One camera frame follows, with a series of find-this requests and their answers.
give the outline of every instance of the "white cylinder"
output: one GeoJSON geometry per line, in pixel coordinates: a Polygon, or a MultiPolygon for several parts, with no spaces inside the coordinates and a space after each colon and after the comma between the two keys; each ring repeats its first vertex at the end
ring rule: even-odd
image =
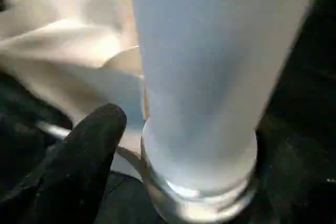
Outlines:
{"type": "Polygon", "coordinates": [[[309,0],[133,0],[153,169],[221,190],[253,169],[254,130],[309,0]]]}

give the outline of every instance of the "black glove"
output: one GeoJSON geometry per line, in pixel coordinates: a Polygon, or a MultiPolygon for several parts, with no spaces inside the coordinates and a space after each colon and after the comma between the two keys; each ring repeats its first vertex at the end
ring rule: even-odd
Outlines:
{"type": "Polygon", "coordinates": [[[92,224],[126,121],[112,104],[91,113],[0,201],[1,218],[92,224]]]}

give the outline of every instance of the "white tube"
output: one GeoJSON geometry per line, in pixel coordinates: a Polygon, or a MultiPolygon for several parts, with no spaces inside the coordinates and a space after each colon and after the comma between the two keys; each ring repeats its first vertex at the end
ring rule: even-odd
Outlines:
{"type": "Polygon", "coordinates": [[[133,0],[153,169],[220,190],[255,164],[254,129],[309,0],[133,0]]]}

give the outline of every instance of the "metal base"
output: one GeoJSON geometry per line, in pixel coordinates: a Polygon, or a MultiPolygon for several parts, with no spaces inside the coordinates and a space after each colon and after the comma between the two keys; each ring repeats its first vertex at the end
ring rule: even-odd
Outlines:
{"type": "Polygon", "coordinates": [[[158,213],[168,223],[222,223],[234,219],[251,202],[257,179],[250,176],[230,189],[196,191],[173,185],[157,174],[141,141],[141,176],[158,213]]]}

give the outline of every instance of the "gloved hand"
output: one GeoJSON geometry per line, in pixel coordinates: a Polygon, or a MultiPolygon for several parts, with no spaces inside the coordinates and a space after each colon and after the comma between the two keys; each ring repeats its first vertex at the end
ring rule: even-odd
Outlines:
{"type": "Polygon", "coordinates": [[[36,122],[71,129],[71,121],[12,77],[0,77],[1,222],[92,224],[125,129],[123,111],[97,109],[45,155],[52,137],[36,122]]]}

